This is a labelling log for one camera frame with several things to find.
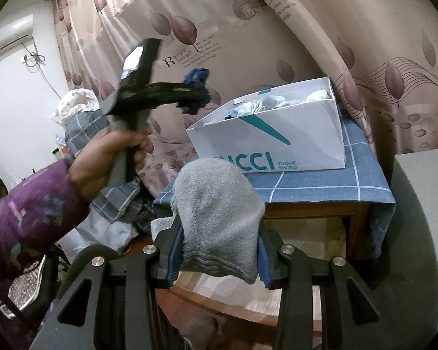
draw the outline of gray towel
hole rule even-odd
[[[256,281],[264,203],[235,165],[220,159],[188,163],[175,180],[171,208],[185,232],[182,271]],[[151,223],[153,239],[172,226],[174,217]]]

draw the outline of pink curtain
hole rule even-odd
[[[438,13],[428,0],[53,0],[71,88],[100,99],[145,37],[164,39],[154,81],[211,70],[198,115],[152,112],[140,176],[156,195],[194,154],[185,129],[234,97],[327,74],[390,173],[438,148]]]

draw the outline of blue checkered tablecloth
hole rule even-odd
[[[258,196],[274,202],[372,202],[369,214],[369,251],[374,258],[394,213],[396,201],[361,128],[344,112],[341,118],[346,168],[244,174]],[[175,179],[154,204],[169,204]]]

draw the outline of blue rag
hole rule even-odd
[[[210,72],[208,69],[192,69],[183,78],[184,84],[193,83],[195,87],[206,88],[206,80]],[[182,108],[183,113],[198,114],[200,108],[204,108],[211,101],[211,95],[208,93],[207,99],[203,101],[180,101],[177,106]]]

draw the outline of plaid fabric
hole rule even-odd
[[[65,132],[65,141],[69,148],[67,160],[73,162],[75,155],[107,126],[109,121],[100,110],[82,112],[76,116]],[[150,208],[150,199],[140,195],[140,183],[136,177],[125,185],[104,188],[91,205],[111,223],[115,221],[134,223],[149,233],[149,223],[155,219],[155,213]]]
[[[370,254],[377,258],[394,214],[396,201],[361,128],[346,112],[341,118],[346,168],[321,171],[287,171],[245,174],[258,196],[273,202],[372,202],[369,214]],[[174,180],[154,204],[169,204]]]

